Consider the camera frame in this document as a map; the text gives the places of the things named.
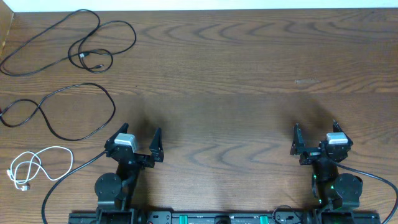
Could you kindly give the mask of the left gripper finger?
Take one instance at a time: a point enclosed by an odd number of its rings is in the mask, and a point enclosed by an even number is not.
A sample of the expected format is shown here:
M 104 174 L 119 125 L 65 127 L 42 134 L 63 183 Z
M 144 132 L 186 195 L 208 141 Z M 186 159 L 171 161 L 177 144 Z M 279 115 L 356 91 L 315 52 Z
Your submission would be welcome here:
M 112 149 L 116 146 L 121 146 L 121 147 L 129 147 L 126 143 L 120 143 L 116 142 L 116 138 L 119 134 L 126 134 L 128 130 L 129 125 L 127 123 L 124 123 L 106 142 L 104 145 L 105 149 Z
M 151 157 L 156 162 L 164 161 L 164 150 L 162 147 L 162 129 L 158 128 L 154 134 L 154 138 L 149 146 Z

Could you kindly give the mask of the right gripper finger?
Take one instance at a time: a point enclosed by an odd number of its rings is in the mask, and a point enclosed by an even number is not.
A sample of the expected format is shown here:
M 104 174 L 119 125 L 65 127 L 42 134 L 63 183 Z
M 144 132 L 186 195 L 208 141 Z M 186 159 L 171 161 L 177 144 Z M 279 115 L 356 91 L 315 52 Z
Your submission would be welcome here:
M 299 128 L 299 124 L 296 123 L 294 126 L 294 138 L 290 149 L 290 155 L 300 155 L 305 151 L 305 142 Z
M 331 138 L 332 144 L 347 144 L 349 146 L 353 145 L 351 138 L 343 131 L 339 123 L 333 121 L 333 136 Z

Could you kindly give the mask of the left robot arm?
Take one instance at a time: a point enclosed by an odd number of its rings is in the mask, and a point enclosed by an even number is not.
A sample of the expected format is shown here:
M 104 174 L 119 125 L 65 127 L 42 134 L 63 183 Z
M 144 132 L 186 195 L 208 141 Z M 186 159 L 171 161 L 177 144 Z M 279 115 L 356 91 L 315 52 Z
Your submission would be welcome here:
M 115 173 L 101 175 L 95 183 L 98 196 L 95 223 L 142 224 L 147 222 L 145 211 L 131 207 L 131 200 L 139 175 L 146 167 L 164 160 L 162 129 L 157 128 L 149 146 L 150 154 L 137 153 L 137 141 L 123 124 L 105 143 L 104 153 L 118 162 Z

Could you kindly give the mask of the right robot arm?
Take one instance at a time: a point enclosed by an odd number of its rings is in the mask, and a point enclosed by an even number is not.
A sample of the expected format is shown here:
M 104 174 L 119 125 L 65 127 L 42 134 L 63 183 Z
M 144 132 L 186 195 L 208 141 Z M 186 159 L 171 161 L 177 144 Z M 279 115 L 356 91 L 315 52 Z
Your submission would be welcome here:
M 300 165 L 312 166 L 312 190 L 320 203 L 319 208 L 304 213 L 304 223 L 356 222 L 353 210 L 359 207 L 363 181 L 358 176 L 338 171 L 352 145 L 353 141 L 336 121 L 333 131 L 316 147 L 307 147 L 299 125 L 294 126 L 290 154 L 300 156 Z

